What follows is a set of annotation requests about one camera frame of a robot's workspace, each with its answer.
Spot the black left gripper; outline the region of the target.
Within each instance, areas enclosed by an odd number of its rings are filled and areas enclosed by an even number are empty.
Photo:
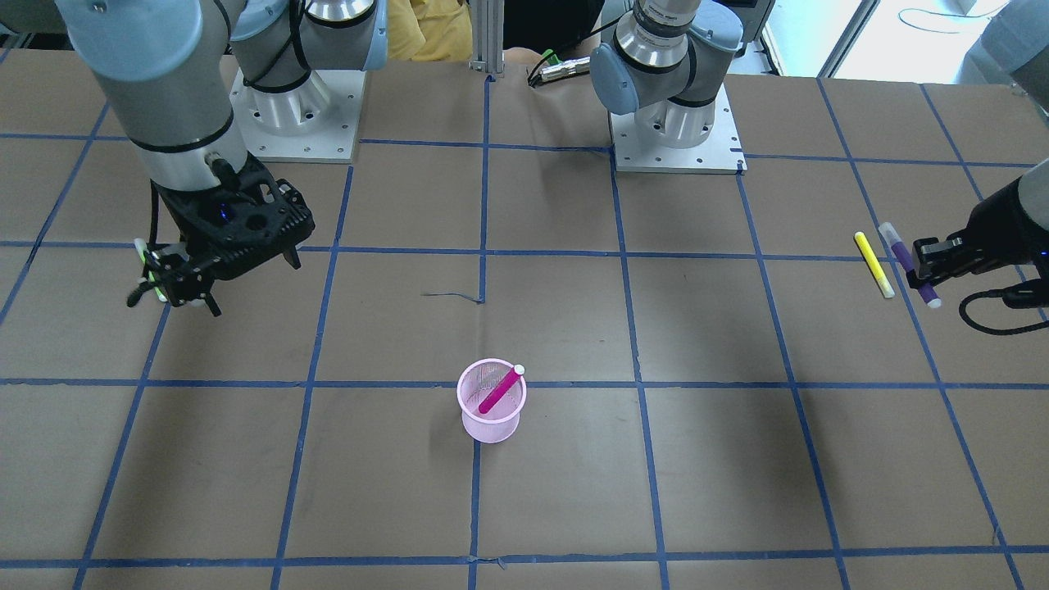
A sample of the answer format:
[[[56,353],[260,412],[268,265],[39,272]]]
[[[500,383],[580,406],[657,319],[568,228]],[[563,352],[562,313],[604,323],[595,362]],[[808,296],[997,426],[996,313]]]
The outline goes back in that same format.
[[[1033,265],[1048,273],[1048,197],[1039,187],[1004,187],[975,206],[966,227],[940,240],[913,243],[911,287],[940,285],[1002,266]]]

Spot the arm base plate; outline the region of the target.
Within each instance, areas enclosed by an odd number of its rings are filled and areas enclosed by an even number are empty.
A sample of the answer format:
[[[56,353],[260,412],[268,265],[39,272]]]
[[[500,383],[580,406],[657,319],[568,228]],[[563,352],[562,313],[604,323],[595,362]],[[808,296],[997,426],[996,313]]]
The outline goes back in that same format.
[[[367,72],[315,70],[299,88],[263,93],[243,72],[229,98],[247,150],[265,163],[351,164]]]
[[[741,175],[748,164],[726,86],[705,106],[670,100],[608,115],[615,168],[634,173]]]

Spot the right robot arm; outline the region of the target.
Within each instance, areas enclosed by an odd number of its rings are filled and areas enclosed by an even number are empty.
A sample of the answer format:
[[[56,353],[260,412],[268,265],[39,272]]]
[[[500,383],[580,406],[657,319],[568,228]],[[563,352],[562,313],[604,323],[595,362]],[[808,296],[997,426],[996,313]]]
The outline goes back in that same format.
[[[136,240],[127,305],[205,305],[277,256],[300,268],[311,208],[269,161],[352,159],[364,75],[387,60],[384,1],[60,1],[165,206],[175,243]]]

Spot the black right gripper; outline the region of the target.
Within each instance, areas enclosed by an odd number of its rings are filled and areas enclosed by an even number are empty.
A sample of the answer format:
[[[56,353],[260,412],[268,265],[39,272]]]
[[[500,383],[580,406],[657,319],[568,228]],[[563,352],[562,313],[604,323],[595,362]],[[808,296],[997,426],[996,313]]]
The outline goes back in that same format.
[[[274,178],[252,154],[240,171],[221,157],[211,168],[220,183],[210,189],[179,191],[155,184],[180,243],[149,245],[160,250],[160,287],[169,305],[205,305],[218,317],[221,309],[211,293],[215,280],[237,279],[278,255],[301,269],[298,245],[311,238],[316,223],[303,195],[287,180]],[[129,295],[126,305],[133,307]]]

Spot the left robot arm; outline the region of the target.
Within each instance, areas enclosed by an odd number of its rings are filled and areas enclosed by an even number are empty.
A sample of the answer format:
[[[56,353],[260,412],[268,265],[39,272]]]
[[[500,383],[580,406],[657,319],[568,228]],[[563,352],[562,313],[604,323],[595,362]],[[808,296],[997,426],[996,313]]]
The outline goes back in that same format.
[[[981,34],[990,59],[1042,108],[1047,107],[1048,3],[1011,1]],[[1047,277],[1048,164],[1041,164],[979,202],[963,229],[945,240],[913,243],[911,288],[940,285],[1002,266],[1033,264]]]

